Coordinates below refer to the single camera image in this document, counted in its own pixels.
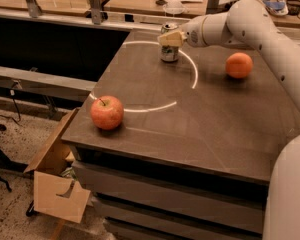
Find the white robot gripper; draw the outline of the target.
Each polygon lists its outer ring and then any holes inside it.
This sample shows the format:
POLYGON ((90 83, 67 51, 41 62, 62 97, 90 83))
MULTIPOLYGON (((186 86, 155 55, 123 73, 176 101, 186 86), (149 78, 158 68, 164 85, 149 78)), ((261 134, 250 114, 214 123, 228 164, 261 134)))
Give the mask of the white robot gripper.
POLYGON ((181 47, 186 41, 192 47, 207 47, 204 38, 205 17, 195 17, 181 25, 181 30, 166 32, 158 37, 161 46, 181 47))

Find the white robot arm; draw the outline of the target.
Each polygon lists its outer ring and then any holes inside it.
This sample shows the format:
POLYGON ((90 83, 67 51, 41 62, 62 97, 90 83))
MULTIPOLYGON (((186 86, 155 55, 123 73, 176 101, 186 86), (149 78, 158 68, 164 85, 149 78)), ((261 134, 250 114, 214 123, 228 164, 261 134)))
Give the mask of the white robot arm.
MULTIPOLYGON (((196 17, 158 37, 163 46, 243 44, 255 49, 300 111, 300 46, 274 25, 256 0, 229 11, 196 17)), ((279 154, 270 179, 263 240, 300 240, 300 135, 279 154)))

